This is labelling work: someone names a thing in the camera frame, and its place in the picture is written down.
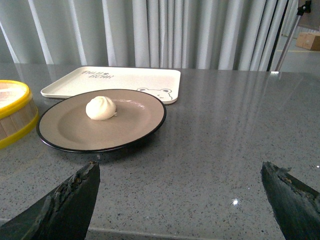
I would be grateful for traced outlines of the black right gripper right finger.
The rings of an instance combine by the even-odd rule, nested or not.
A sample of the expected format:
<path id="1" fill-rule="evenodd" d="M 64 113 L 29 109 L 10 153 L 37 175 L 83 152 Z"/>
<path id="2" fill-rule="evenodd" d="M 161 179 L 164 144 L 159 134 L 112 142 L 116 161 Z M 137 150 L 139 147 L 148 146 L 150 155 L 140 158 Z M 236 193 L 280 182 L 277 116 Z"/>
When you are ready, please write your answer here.
<path id="1" fill-rule="evenodd" d="M 289 174 L 289 168 L 264 162 L 262 184 L 273 215 L 287 240 L 320 238 L 320 193 Z"/>

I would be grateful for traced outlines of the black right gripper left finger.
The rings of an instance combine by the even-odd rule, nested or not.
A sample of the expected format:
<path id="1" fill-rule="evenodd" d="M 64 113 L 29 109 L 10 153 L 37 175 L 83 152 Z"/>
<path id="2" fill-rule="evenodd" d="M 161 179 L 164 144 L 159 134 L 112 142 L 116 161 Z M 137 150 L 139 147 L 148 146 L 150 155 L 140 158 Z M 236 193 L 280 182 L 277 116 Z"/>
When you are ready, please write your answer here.
<path id="1" fill-rule="evenodd" d="M 2 240 L 83 240 L 95 208 L 100 166 L 90 161 L 0 227 Z"/>

